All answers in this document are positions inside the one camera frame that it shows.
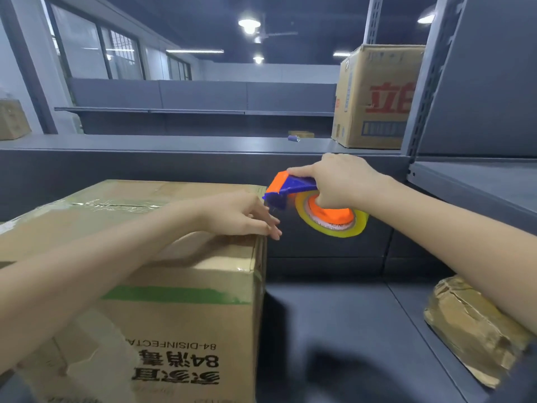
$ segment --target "green stripe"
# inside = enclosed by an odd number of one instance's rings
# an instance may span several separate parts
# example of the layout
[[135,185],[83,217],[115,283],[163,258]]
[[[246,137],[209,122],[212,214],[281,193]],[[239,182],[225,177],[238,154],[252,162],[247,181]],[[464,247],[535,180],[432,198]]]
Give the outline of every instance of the green stripe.
[[103,297],[104,300],[145,301],[147,303],[185,304],[250,304],[228,293],[213,289],[187,289],[183,287],[130,287],[117,286]]

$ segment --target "ceiling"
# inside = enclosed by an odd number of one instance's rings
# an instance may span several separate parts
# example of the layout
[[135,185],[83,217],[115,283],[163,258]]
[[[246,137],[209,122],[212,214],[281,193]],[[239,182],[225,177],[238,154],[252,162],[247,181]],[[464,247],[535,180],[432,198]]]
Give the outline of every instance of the ceiling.
[[[339,64],[336,50],[361,45],[369,0],[107,0],[181,48],[223,49],[220,55],[197,55],[215,62]],[[377,43],[425,43],[428,28],[417,24],[436,0],[383,0]],[[270,37],[262,44],[238,26],[245,11],[265,15]]]

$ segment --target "packing tape roll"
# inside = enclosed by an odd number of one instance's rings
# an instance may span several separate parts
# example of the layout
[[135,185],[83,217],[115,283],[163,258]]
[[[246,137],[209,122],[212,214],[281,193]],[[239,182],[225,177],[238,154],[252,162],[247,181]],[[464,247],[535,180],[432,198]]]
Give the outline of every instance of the packing tape roll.
[[305,223],[325,235],[334,237],[353,237],[364,231],[369,214],[361,210],[349,210],[352,218],[342,224],[329,223],[318,218],[314,213],[315,210],[312,211],[309,205],[318,195],[319,191],[307,191],[295,196],[295,208]]

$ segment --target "hand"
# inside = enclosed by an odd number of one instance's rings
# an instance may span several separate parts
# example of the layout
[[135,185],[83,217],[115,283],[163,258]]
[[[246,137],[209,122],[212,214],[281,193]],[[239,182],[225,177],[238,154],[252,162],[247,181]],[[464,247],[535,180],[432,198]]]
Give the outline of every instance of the hand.
[[366,212],[375,194],[390,179],[371,168],[363,158],[349,154],[327,153],[315,164],[289,168],[287,172],[296,177],[315,178],[320,192],[316,202],[321,208],[356,208]]
[[206,196],[196,201],[204,231],[217,235],[265,235],[279,240],[278,219],[269,213],[259,197],[247,191]]

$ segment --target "small cardboard box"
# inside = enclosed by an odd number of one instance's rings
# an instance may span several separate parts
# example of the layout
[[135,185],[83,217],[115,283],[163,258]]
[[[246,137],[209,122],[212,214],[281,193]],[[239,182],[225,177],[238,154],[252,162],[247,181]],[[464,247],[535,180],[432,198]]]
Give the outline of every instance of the small cardboard box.
[[[265,187],[105,181],[0,226],[15,262],[173,200]],[[166,248],[17,372],[40,402],[252,403],[266,240],[197,232]]]
[[425,46],[362,45],[341,63],[332,138],[347,148],[399,149]]
[[436,285],[424,316],[475,378],[491,388],[500,383],[533,338],[459,276]]
[[30,132],[30,125],[20,102],[0,99],[0,140],[15,140]]

